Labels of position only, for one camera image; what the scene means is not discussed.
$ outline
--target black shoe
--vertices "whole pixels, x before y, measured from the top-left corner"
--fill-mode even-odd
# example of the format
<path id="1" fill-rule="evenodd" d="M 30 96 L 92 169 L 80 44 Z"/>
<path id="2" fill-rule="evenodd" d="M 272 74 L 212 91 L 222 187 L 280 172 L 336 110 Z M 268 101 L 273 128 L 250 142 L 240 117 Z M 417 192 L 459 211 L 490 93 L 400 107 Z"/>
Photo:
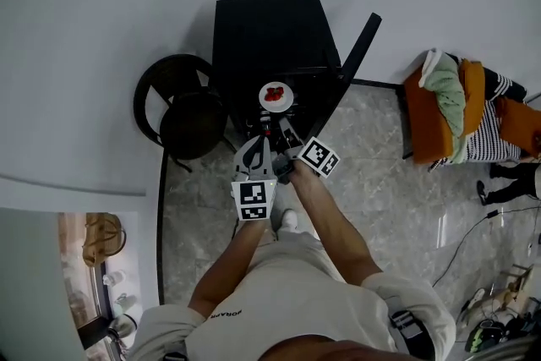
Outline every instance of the black shoe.
<path id="1" fill-rule="evenodd" d="M 484 192 L 484 183 L 482 183 L 481 181 L 477 181 L 477 194 L 479 195 L 479 198 L 481 199 L 481 205 L 486 206 L 487 194 Z"/>
<path id="2" fill-rule="evenodd" d="M 490 172 L 489 172 L 490 179 L 499 178 L 499 176 L 496 174 L 498 167 L 499 166 L 495 162 L 490 164 Z"/>

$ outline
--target black pants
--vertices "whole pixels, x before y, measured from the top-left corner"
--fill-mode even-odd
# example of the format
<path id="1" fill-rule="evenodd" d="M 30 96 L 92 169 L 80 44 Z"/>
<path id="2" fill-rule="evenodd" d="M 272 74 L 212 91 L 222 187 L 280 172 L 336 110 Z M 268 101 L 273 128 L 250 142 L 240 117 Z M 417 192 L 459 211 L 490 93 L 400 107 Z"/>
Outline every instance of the black pants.
<path id="1" fill-rule="evenodd" d="M 505 203 L 522 195 L 536 196 L 535 171 L 539 164 L 519 164 L 514 167 L 495 166 L 493 174 L 496 178 L 516 179 L 509 187 L 487 194 L 487 205 Z"/>

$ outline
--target window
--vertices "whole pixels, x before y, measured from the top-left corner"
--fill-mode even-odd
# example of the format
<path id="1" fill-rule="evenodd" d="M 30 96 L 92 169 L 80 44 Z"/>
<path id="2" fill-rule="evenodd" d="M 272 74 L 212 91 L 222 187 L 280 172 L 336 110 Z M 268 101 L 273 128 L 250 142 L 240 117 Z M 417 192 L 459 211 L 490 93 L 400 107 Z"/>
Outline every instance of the window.
<path id="1" fill-rule="evenodd" d="M 106 266 L 102 263 L 96 268 L 90 268 L 83 261 L 85 224 L 86 214 L 58 215 L 60 257 L 69 308 L 87 359 L 116 360 L 120 359 L 119 351 L 116 344 L 107 337 L 112 312 L 107 288 L 102 281 Z"/>

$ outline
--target white sleeve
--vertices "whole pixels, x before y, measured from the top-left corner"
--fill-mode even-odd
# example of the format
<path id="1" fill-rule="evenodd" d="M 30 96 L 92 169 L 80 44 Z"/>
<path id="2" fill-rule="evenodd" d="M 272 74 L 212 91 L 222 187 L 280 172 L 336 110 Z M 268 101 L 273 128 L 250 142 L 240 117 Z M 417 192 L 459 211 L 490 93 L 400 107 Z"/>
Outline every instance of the white sleeve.
<path id="1" fill-rule="evenodd" d="M 205 318 L 182 305 L 168 304 L 143 313 L 128 361 L 156 361 L 166 355 L 166 347 L 183 342 Z"/>
<path id="2" fill-rule="evenodd" d="M 456 340 L 456 324 L 428 282 L 381 272 L 366 278 L 362 287 L 376 292 L 384 300 L 398 297 L 401 306 L 426 326 L 434 344 L 436 361 L 447 358 Z"/>

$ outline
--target plate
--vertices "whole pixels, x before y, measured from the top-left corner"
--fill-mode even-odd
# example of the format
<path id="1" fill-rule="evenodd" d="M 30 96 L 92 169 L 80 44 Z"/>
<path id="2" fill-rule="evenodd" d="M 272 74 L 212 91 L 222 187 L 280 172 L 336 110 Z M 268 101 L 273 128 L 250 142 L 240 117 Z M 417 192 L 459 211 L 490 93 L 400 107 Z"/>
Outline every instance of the plate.
<path id="1" fill-rule="evenodd" d="M 269 87 L 283 87 L 284 93 L 279 101 L 265 101 L 265 95 L 267 95 L 267 88 Z M 282 83 L 281 81 L 271 81 L 263 86 L 260 90 L 260 104 L 261 106 L 272 113 L 285 112 L 293 104 L 293 91 L 291 88 Z"/>

